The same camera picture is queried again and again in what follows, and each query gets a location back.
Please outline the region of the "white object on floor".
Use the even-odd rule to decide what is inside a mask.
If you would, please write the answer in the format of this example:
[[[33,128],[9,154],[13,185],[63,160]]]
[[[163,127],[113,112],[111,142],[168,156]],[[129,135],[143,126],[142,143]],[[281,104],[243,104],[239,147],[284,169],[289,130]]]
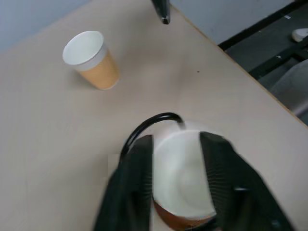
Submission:
[[[301,42],[305,37],[308,36],[308,28],[296,29],[291,34],[292,39],[296,42]]]

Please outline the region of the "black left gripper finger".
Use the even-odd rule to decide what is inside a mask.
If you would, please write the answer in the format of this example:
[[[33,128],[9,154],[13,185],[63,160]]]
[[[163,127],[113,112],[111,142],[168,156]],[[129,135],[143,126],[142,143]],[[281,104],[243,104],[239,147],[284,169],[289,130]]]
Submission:
[[[111,175],[93,231],[150,231],[151,135],[137,139]]]
[[[263,179],[227,139],[205,131],[199,139],[221,231],[295,231]]]

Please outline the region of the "orange ribbed paper cup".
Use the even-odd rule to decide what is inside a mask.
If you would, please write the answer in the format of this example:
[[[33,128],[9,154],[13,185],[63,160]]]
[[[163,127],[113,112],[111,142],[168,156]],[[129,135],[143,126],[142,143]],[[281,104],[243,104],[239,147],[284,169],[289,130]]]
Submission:
[[[202,124],[186,121],[154,134],[153,199],[163,222],[186,231],[209,222],[216,214],[210,198],[200,132]]]
[[[74,36],[64,47],[63,61],[100,90],[112,88],[120,79],[119,70],[99,31]]]

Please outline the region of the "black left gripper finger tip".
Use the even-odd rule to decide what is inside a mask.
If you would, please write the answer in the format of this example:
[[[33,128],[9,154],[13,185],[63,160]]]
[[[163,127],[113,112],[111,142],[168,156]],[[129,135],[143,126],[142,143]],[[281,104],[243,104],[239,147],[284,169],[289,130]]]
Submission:
[[[168,25],[170,23],[170,0],[151,0],[160,21]]]

